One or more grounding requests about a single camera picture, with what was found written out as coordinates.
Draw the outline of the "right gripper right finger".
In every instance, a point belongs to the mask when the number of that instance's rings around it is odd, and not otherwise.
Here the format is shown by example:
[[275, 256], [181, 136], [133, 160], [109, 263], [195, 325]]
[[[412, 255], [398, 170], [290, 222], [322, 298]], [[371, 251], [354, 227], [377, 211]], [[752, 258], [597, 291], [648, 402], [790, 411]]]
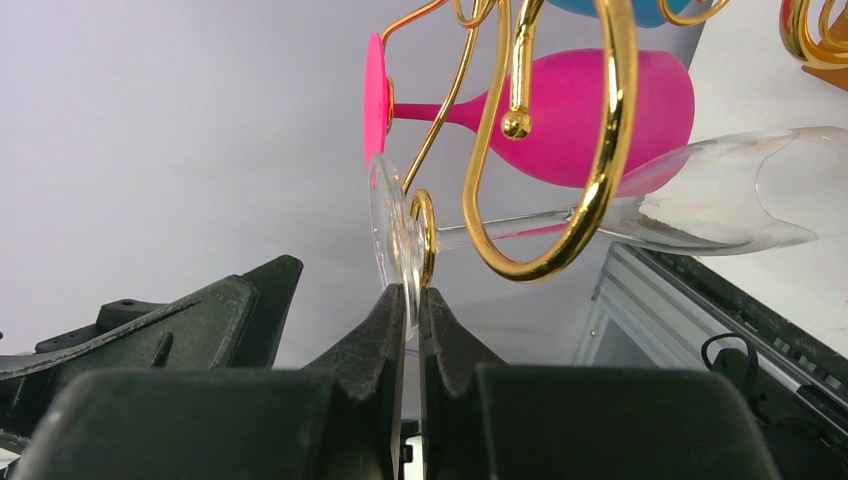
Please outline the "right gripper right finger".
[[511, 365], [421, 295], [429, 479], [776, 479], [741, 395], [701, 371]]

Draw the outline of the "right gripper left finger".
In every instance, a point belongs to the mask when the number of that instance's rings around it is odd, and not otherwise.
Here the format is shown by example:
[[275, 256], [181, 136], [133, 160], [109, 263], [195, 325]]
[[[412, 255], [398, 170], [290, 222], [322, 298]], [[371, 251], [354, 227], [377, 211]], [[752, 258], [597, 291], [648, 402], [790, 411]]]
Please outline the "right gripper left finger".
[[17, 479], [394, 479], [406, 302], [298, 370], [101, 370], [75, 379]]

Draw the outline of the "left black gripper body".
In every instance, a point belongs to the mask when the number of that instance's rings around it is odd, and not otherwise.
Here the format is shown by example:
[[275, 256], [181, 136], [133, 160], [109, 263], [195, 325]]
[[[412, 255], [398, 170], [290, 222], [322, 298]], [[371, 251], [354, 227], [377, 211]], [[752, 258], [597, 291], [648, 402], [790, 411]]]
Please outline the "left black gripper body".
[[58, 393], [88, 371], [271, 367], [302, 270], [282, 255], [171, 303], [120, 299], [91, 325], [2, 356], [2, 448], [22, 452]]

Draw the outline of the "clear wine glass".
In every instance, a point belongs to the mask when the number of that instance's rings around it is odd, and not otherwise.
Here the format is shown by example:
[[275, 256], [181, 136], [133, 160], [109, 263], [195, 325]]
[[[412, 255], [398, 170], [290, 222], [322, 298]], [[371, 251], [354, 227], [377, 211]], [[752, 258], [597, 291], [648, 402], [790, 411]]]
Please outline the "clear wine glass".
[[[376, 258], [399, 284], [406, 327], [419, 325], [425, 270], [434, 255], [467, 246], [463, 226], [439, 228], [410, 214], [394, 165], [378, 155], [368, 173]], [[650, 250], [731, 256], [814, 242], [847, 231], [847, 133], [832, 126], [726, 135], [663, 154], [627, 173], [600, 233]]]

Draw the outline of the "pink wine glass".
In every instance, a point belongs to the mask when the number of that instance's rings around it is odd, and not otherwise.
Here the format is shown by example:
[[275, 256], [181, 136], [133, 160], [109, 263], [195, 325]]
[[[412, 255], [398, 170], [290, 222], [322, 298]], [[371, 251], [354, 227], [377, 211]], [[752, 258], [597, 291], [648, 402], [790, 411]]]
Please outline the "pink wine glass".
[[[510, 140], [494, 129], [491, 149], [506, 163], [537, 180], [563, 186], [585, 184], [600, 128], [602, 52], [577, 49], [533, 63], [533, 121], [530, 134]], [[363, 146], [366, 158], [385, 150], [392, 118], [432, 121], [436, 104], [390, 104], [382, 39], [369, 39], [364, 78]], [[639, 53], [637, 112], [627, 168], [688, 144], [695, 116], [695, 93], [687, 68], [673, 54]]]

